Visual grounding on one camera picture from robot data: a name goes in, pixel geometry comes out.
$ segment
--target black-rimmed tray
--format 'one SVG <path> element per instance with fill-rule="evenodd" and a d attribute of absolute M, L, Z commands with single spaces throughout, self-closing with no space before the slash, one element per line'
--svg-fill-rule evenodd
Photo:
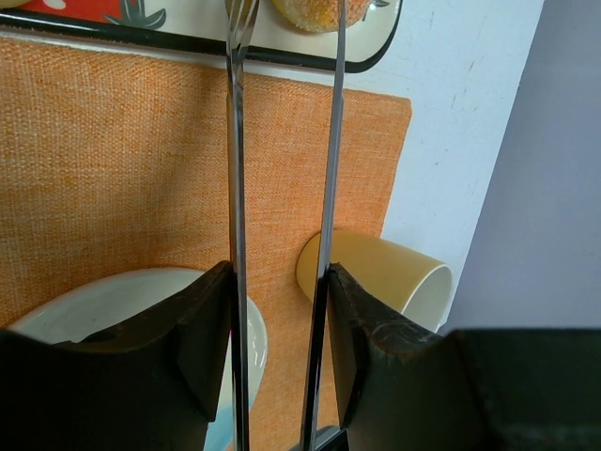
<path fill-rule="evenodd" d="M 347 30 L 347 72 L 363 72 L 386 53 L 402 0 L 373 0 Z M 33 0 L 0 10 L 0 24 L 160 49 L 225 54 L 223 0 Z M 305 33 L 262 0 L 249 58 L 333 70 L 336 34 Z"/>

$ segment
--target fork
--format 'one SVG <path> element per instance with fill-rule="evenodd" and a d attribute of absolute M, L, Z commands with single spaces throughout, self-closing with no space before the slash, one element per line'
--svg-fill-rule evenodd
<path fill-rule="evenodd" d="M 225 0 L 228 30 L 227 156 L 229 184 L 229 248 L 236 277 L 232 302 L 232 386 L 234 390 L 234 449 L 250 449 L 248 348 L 246 312 L 246 237 L 244 224 L 244 69 L 243 61 L 254 31 L 259 0 Z"/>

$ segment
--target glazed donut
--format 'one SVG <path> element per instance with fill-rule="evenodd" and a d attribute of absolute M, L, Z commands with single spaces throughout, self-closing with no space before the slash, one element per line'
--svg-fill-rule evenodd
<path fill-rule="evenodd" d="M 370 3 L 371 0 L 347 0 L 347 26 L 363 17 Z M 338 29 L 337 0 L 273 0 L 273 4 L 303 30 L 324 33 Z"/>

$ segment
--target yellow cup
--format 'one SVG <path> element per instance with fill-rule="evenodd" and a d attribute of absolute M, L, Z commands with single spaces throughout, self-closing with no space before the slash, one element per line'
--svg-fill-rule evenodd
<path fill-rule="evenodd" d="M 300 252 L 297 281 L 313 301 L 319 234 Z M 332 263 L 342 263 L 362 287 L 407 318 L 435 332 L 451 307 L 453 277 L 432 257 L 376 237 L 334 230 Z"/>

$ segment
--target orange placemat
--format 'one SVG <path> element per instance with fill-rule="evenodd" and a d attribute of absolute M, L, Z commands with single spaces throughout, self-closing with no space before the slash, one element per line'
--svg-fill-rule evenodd
<path fill-rule="evenodd" d="M 223 70 L 11 39 L 0 68 L 0 324 L 110 274 L 228 258 Z M 328 87 L 246 78 L 249 292 L 269 337 L 254 449 L 299 438 L 311 305 L 295 263 L 320 226 L 330 110 Z M 409 118 L 406 99 L 347 91 L 337 227 L 379 235 Z"/>

